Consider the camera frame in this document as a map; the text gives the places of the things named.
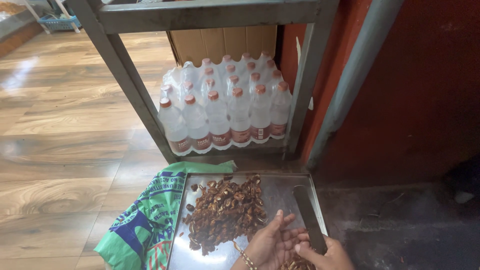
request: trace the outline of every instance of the cardboard box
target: cardboard box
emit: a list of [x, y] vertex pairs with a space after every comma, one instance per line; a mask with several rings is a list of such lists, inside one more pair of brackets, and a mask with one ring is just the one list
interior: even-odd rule
[[179, 66], [192, 61], [199, 67], [203, 58], [219, 64], [226, 54], [235, 61], [245, 52], [255, 59], [262, 50], [275, 55], [276, 25], [167, 31], [167, 36]]

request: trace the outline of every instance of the copper-colored bottle cap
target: copper-colored bottle cap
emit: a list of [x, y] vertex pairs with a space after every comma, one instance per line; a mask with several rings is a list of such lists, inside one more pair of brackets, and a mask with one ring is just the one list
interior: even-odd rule
[[231, 73], [231, 72], [235, 72], [235, 66], [234, 65], [228, 65], [225, 67], [225, 69], [227, 70], [227, 72]]
[[275, 61], [273, 61], [273, 60], [271, 60], [271, 59], [268, 60], [268, 61], [267, 61], [267, 67], [268, 67], [268, 68], [273, 68], [273, 67], [275, 67]]
[[248, 69], [249, 71], [254, 70], [254, 69], [255, 69], [255, 63], [254, 63], [254, 62], [248, 62], [248, 63], [247, 63], [247, 69]]
[[229, 56], [228, 54], [227, 54], [227, 55], [224, 55], [224, 56], [223, 56], [223, 61], [225, 61], [225, 62], [230, 62], [230, 61], [232, 61], [232, 57]]
[[210, 87], [213, 87], [215, 85], [215, 80], [214, 79], [206, 79], [205, 82]]
[[210, 92], [208, 92], [208, 99], [209, 99], [209, 100], [216, 100], [216, 99], [218, 99], [218, 92], [217, 92], [217, 91], [210, 91]]
[[286, 82], [279, 82], [278, 83], [278, 90], [279, 91], [287, 91], [288, 90], [288, 84]]
[[246, 53], [244, 53], [244, 54], [241, 55], [241, 58], [242, 58], [242, 59], [245, 59], [245, 60], [249, 60], [249, 59], [252, 58], [252, 57], [250, 56], [249, 53], [246, 52]]
[[210, 60], [210, 58], [204, 58], [204, 59], [202, 60], [202, 63], [203, 63], [204, 65], [206, 65], [206, 66], [209, 66], [209, 65], [212, 64], [212, 61]]
[[243, 90], [241, 88], [237, 87], [232, 90], [232, 96], [238, 98], [241, 97], [241, 95], [243, 95]]
[[250, 79], [254, 82], [260, 80], [260, 73], [254, 72], [250, 75]]
[[164, 85], [160, 88], [163, 92], [171, 93], [173, 91], [172, 85]]
[[228, 77], [230, 79], [231, 82], [233, 82], [234, 84], [236, 84], [237, 82], [239, 82], [239, 77], [237, 75], [232, 75], [230, 77]]
[[279, 70], [274, 70], [272, 71], [272, 77], [274, 77], [275, 79], [278, 79], [282, 76], [282, 72], [279, 71]]
[[160, 100], [160, 107], [162, 107], [162, 108], [168, 108], [168, 107], [170, 107], [170, 106], [172, 106], [172, 102], [170, 101], [170, 99], [168, 99], [168, 98], [162, 98], [162, 99]]
[[194, 104], [195, 97], [193, 95], [186, 95], [185, 96], [185, 104]]
[[189, 82], [189, 81], [186, 81], [183, 83], [183, 87], [185, 87], [187, 90], [190, 90], [193, 88], [193, 83], [192, 82]]
[[255, 86], [255, 93], [262, 95], [265, 93], [265, 86], [264, 85], [257, 85]]
[[213, 75], [213, 68], [206, 68], [205, 75], [208, 75], [208, 76]]

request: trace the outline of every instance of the steel tray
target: steel tray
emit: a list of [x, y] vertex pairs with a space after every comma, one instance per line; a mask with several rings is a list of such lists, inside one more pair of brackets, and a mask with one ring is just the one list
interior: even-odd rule
[[[222, 243], [216, 247], [214, 252], [207, 256], [202, 256], [202, 250], [190, 250], [188, 239], [189, 228], [181, 220], [186, 217], [189, 211], [185, 208], [187, 204], [195, 205], [195, 199], [201, 196], [200, 189], [193, 192], [190, 186], [192, 184], [206, 183], [211, 180], [219, 181], [224, 173], [189, 173], [187, 174], [183, 188], [183, 196], [180, 203], [179, 217], [175, 226], [174, 238], [171, 244], [168, 257], [167, 270], [185, 270], [185, 269], [209, 269], [209, 270], [227, 270], [238, 258], [239, 253], [233, 247], [231, 241]], [[233, 182], [242, 184], [246, 181], [246, 176], [252, 173], [233, 173]], [[305, 185], [309, 189], [309, 198], [313, 204], [313, 209], [317, 217], [320, 228], [324, 234], [327, 234], [325, 223], [322, 217], [322, 211], [318, 204], [317, 194], [313, 185], [313, 180], [308, 173], [261, 173], [262, 200], [264, 201], [264, 210], [267, 213], [268, 220], [271, 221], [278, 209], [282, 209], [285, 215], [294, 213], [296, 220], [289, 228], [304, 227], [300, 211], [293, 196], [293, 187], [299, 184]], [[245, 249], [248, 242], [246, 236], [238, 237], [235, 242], [242, 249]]]

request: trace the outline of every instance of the knife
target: knife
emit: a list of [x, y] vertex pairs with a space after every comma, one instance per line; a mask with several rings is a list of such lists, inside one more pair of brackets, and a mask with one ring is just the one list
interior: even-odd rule
[[316, 253], [325, 255], [327, 253], [327, 244], [325, 243], [324, 235], [318, 224], [317, 216], [313, 211], [312, 203], [308, 197], [308, 189], [304, 185], [296, 185], [293, 188], [293, 195], [299, 206], [303, 223], [307, 228], [310, 237], [310, 245]]

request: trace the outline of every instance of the bracelet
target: bracelet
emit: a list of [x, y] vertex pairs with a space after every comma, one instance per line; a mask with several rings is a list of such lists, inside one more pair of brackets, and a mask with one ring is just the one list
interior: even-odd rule
[[245, 252], [243, 252], [243, 250], [239, 247], [237, 242], [235, 242], [235, 241], [232, 241], [232, 242], [233, 242], [233, 246], [235, 247], [235, 249], [240, 252], [241, 258], [243, 259], [243, 261], [245, 262], [247, 267], [250, 270], [257, 270], [257, 267], [253, 264], [253, 262], [250, 260], [250, 258], [248, 258], [248, 256], [245, 254]]

